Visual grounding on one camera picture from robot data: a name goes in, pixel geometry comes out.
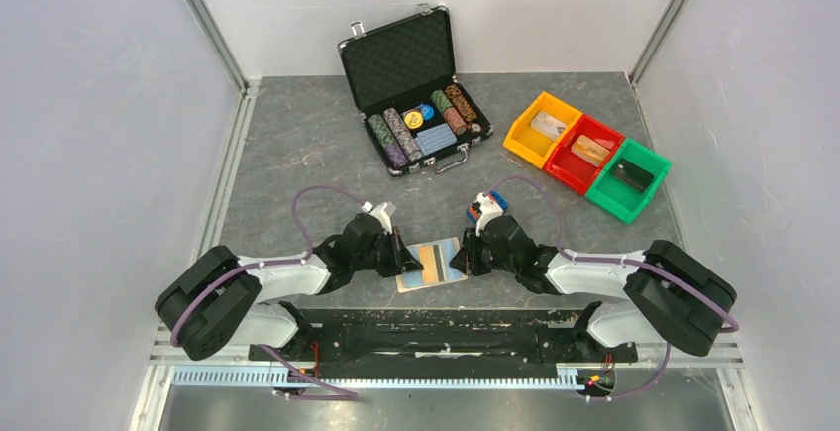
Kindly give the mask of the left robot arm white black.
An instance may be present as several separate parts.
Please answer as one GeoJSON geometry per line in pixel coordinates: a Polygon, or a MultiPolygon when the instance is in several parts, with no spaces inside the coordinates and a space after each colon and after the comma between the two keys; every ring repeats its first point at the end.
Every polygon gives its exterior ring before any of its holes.
{"type": "Polygon", "coordinates": [[[300,257],[258,259],[213,247],[159,295],[154,311],[171,345],[192,361],[231,343],[269,345],[294,360],[309,351],[311,333],[285,298],[331,293],[360,271],[395,277],[422,268],[385,215],[360,213],[300,257]]]}

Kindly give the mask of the beige leather card holder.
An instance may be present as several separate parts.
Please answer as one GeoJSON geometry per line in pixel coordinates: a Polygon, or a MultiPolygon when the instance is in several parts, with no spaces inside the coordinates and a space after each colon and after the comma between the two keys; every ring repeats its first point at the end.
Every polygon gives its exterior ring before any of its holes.
{"type": "Polygon", "coordinates": [[[457,237],[408,246],[421,269],[399,275],[396,278],[397,291],[406,293],[467,280],[466,274],[450,266],[460,247],[457,237]]]}

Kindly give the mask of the black card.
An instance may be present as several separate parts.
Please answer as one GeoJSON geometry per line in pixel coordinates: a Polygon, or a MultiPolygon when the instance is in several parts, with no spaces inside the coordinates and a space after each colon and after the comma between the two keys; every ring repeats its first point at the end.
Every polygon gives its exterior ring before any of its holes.
{"type": "Polygon", "coordinates": [[[640,193],[645,193],[655,180],[651,172],[627,159],[619,160],[611,173],[618,181],[640,193]]]}

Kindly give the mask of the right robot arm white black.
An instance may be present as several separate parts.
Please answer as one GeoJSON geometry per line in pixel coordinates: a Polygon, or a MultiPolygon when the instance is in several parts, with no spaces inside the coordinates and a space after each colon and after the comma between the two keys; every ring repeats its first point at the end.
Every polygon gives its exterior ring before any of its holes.
{"type": "Polygon", "coordinates": [[[465,231],[450,262],[467,275],[511,273],[535,294],[595,296],[572,333],[575,352],[596,360],[610,348],[661,342],[705,357],[721,334],[738,331],[734,288],[674,243],[594,255],[535,243],[509,215],[465,231]]]}

